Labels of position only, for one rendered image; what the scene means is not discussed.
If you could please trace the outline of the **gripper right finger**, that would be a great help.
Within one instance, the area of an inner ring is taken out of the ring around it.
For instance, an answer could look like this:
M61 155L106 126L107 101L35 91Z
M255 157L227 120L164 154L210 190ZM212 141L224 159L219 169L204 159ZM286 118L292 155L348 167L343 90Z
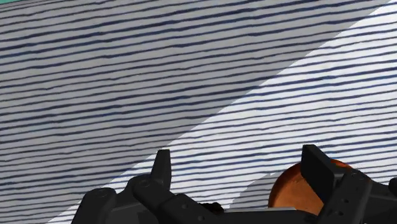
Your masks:
M397 177L387 185L339 167L317 146L302 147L301 175L323 202L316 224L397 224Z

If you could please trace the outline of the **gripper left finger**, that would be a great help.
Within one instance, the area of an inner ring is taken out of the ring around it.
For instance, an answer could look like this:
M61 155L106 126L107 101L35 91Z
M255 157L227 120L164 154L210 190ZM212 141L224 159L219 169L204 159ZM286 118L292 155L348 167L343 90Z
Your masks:
M172 193L170 185L170 151L158 150L150 174L132 178L126 191L156 216L159 224L225 224L187 195ZM84 195L71 224L106 224L116 202L114 189L93 189Z

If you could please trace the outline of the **orange brown round object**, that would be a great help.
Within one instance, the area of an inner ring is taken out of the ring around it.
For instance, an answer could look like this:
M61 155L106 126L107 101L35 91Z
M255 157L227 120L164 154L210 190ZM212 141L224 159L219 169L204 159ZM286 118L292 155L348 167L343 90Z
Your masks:
M300 163L286 169L276 180L270 192L269 207L294 207L318 215L323 202L300 172Z

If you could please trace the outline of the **white blue striped bed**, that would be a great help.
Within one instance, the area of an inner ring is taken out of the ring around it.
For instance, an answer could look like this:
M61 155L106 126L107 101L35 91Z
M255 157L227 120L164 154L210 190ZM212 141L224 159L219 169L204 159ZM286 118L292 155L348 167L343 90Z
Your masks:
M397 176L397 0L0 0L0 224L71 224L159 149L262 209L303 144Z

